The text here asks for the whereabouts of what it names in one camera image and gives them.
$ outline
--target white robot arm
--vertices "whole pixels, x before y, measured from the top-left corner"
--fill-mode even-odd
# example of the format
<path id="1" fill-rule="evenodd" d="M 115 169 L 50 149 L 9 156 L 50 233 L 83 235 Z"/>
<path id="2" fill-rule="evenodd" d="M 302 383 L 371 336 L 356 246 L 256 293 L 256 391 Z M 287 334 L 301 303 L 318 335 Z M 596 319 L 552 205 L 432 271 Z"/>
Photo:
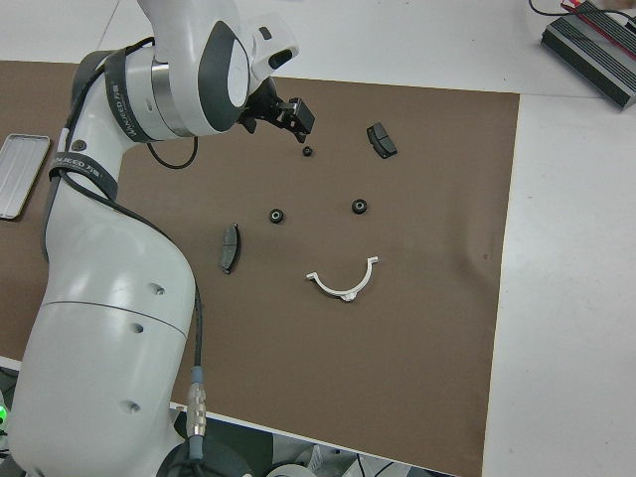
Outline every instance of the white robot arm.
<path id="1" fill-rule="evenodd" d="M 181 475 L 166 461 L 185 448 L 169 399 L 198 293 L 177 247 L 115 204 L 124 152 L 237 122 L 253 132 L 257 119 L 300 142 L 313 126 L 306 105 L 282 101 L 269 78 L 298 53 L 278 17 L 242 23 L 232 0 L 139 4 L 154 45 L 86 58 L 79 70 L 88 66 L 90 79 L 80 78 L 52 169 L 49 283 L 9 432 L 13 459 L 33 476 Z M 205 409 L 194 408 L 196 447 Z"/>

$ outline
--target black velcro strap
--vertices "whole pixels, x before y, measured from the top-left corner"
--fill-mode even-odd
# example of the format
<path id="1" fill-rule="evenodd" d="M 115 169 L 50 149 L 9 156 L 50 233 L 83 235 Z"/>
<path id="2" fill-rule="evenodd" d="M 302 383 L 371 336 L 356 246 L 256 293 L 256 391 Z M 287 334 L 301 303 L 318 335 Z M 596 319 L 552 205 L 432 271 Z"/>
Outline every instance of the black velcro strap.
<path id="1" fill-rule="evenodd" d="M 111 201 L 117 198 L 117 181 L 94 159 L 78 152 L 59 152 L 53 158 L 49 178 L 59 176 L 61 169 L 89 178 Z"/>
<path id="2" fill-rule="evenodd" d="M 153 138 L 144 132 L 132 112 L 126 87 L 125 50 L 117 50 L 110 54 L 104 61 L 103 67 L 108 105 L 121 130 L 135 142 L 154 141 Z"/>

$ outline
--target brown mat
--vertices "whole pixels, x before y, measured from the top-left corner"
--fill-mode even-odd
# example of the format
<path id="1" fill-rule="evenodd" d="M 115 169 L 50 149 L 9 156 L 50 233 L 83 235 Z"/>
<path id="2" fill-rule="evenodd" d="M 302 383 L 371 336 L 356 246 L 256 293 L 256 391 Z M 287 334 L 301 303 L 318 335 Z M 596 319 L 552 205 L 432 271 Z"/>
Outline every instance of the brown mat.
<path id="1" fill-rule="evenodd" d="M 0 63 L 0 137 L 57 138 L 74 66 Z M 502 241 L 519 97 L 279 79 L 317 116 L 305 158 L 261 124 L 204 138 L 197 162 L 169 171 L 138 147 L 120 202 L 184 251 L 205 303 L 209 407 L 431 469 L 478 476 L 484 444 Z M 373 151 L 381 121 L 398 155 Z M 160 144 L 179 162 L 190 141 Z M 40 180 L 21 222 L 0 222 L 0 355 L 21 359 L 46 284 Z M 355 199 L 366 214 L 351 212 Z M 273 208 L 285 212 L 271 224 Z M 218 267 L 238 223 L 235 273 Z M 336 289 L 370 284 L 352 303 Z M 183 401 L 192 337 L 174 400 Z"/>

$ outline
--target white curved bracket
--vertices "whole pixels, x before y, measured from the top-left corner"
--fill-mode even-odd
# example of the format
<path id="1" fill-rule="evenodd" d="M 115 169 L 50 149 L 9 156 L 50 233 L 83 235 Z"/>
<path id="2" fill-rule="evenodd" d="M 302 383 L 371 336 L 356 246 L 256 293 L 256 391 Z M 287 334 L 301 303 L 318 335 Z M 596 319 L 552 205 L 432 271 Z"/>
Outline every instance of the white curved bracket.
<path id="1" fill-rule="evenodd" d="M 338 291 L 325 286 L 324 283 L 320 281 L 320 278 L 318 278 L 318 273 L 316 273 L 315 271 L 313 273 L 309 273 L 307 275 L 307 278 L 309 278 L 310 280 L 314 280 L 318 284 L 318 286 L 320 286 L 320 288 L 322 288 L 323 291 L 325 291 L 326 293 L 329 293 L 333 296 L 339 296 L 345 301 L 353 301 L 356 298 L 358 292 L 365 286 L 367 286 L 367 283 L 369 283 L 371 272 L 373 271 L 373 264 L 377 263 L 379 260 L 380 259 L 376 256 L 367 258 L 367 273 L 365 273 L 365 277 L 362 279 L 362 281 L 358 285 L 354 286 L 351 290 Z"/>

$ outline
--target black wheel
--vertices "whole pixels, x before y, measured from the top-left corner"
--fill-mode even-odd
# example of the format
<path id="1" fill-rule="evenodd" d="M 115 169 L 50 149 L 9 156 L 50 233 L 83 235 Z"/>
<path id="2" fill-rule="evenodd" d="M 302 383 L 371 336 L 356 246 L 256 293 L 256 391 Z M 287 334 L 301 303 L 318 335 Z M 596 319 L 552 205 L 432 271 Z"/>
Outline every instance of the black wheel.
<path id="1" fill-rule="evenodd" d="M 269 211 L 269 221 L 273 224 L 280 224 L 285 218 L 285 213 L 280 209 L 272 209 Z"/>
<path id="2" fill-rule="evenodd" d="M 367 201 L 365 201 L 364 199 L 356 199 L 351 205 L 351 210 L 354 214 L 363 214 L 367 211 Z"/>

